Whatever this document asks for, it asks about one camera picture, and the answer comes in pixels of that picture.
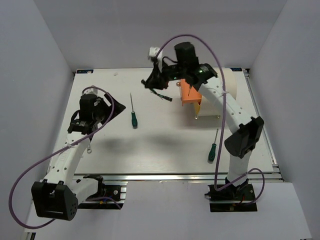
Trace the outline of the aluminium front rail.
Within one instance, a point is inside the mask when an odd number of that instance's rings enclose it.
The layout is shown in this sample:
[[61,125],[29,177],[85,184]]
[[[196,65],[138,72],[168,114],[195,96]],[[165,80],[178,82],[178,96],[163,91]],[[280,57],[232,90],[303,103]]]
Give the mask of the aluminium front rail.
[[[73,180],[82,179],[84,175],[76,175]],[[217,180],[223,181],[226,174],[218,174]],[[214,174],[152,174],[152,175],[103,175],[106,181],[213,181]],[[262,181],[262,175],[254,171],[247,175],[251,181]],[[266,182],[283,182],[282,175],[279,172],[264,173]]]

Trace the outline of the orange top drawer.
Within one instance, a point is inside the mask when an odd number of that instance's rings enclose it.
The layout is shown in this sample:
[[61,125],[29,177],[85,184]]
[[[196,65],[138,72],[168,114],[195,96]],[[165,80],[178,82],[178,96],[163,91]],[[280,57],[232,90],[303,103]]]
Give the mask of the orange top drawer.
[[194,87],[192,87],[190,95],[188,96],[190,85],[186,82],[185,79],[180,79],[176,83],[176,85],[179,87],[180,100],[181,100],[182,106],[184,106],[186,104],[193,104],[196,102],[201,103],[202,95],[199,92],[197,92]]

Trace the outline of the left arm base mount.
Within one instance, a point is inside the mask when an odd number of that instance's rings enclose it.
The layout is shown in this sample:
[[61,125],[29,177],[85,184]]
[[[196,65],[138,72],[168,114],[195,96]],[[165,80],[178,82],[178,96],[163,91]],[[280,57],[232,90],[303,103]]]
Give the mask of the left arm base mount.
[[121,210],[127,185],[105,181],[101,175],[87,174],[73,180],[72,191],[78,199],[78,209]]

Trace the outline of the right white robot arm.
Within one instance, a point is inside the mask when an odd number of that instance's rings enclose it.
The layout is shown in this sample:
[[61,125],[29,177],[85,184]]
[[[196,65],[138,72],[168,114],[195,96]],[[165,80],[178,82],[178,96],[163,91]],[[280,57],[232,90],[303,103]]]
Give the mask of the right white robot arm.
[[153,63],[153,70],[142,84],[152,92],[165,90],[169,82],[185,82],[211,104],[222,116],[221,128],[228,126],[231,136],[221,139],[230,154],[229,169],[225,180],[226,195],[236,200],[244,193],[242,186],[247,181],[251,152],[259,141],[264,120],[253,117],[238,104],[226,90],[225,75],[222,69],[215,69],[208,63],[200,63],[195,47],[190,42],[181,42],[174,47],[176,60],[172,65],[163,61],[162,49],[151,47],[148,58]]

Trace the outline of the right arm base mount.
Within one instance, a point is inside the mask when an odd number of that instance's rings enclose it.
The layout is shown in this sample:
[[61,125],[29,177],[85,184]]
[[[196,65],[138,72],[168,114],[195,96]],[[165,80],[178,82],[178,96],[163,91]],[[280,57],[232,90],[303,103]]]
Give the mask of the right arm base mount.
[[221,191],[217,191],[214,185],[208,185],[208,192],[204,197],[209,200],[211,213],[237,213],[257,212],[257,204],[254,202],[256,195],[252,184],[248,181],[240,187],[230,185]]

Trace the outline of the green screwdriver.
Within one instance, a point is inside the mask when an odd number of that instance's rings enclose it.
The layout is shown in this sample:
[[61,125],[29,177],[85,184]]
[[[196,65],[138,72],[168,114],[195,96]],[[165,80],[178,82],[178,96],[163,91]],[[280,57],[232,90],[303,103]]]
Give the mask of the green screwdriver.
[[138,128],[138,119],[136,116],[136,112],[134,110],[134,105],[133,105],[133,99],[132,99],[132,94],[130,93],[130,103],[131,103],[131,124],[133,129]]
[[210,151],[208,153],[208,162],[211,164],[213,163],[213,161],[215,160],[215,157],[216,157],[216,148],[217,148],[217,138],[218,138],[218,134],[219,134],[219,129],[217,128],[216,129],[216,132],[215,132],[215,138],[214,138],[214,141],[211,145],[211,148],[210,148]]

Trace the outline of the yellow drawer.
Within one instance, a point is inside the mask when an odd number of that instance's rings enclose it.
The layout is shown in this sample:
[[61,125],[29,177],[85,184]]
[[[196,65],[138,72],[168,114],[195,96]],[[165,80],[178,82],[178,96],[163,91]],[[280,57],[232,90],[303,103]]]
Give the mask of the yellow drawer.
[[199,115],[200,109],[201,109],[201,103],[200,102],[194,102],[194,111],[195,111],[195,116],[197,117]]

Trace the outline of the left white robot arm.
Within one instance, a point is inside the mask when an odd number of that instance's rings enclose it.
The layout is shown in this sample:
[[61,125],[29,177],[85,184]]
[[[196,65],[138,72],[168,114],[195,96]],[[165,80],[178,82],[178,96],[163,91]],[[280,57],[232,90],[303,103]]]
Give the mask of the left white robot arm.
[[38,217],[71,221],[80,204],[110,198],[102,176],[87,174],[77,180],[73,178],[94,134],[125,109],[108,93],[103,97],[94,91],[81,95],[79,109],[71,116],[67,129],[66,149],[58,153],[43,180],[34,182],[31,187]]

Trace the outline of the small silver wrench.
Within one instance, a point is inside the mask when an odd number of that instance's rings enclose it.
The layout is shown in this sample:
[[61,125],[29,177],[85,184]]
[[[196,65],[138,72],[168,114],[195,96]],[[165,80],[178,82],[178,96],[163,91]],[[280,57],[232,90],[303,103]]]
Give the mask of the small silver wrench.
[[91,148],[91,143],[89,142],[88,146],[87,146],[87,153],[91,154],[92,153],[92,148]]

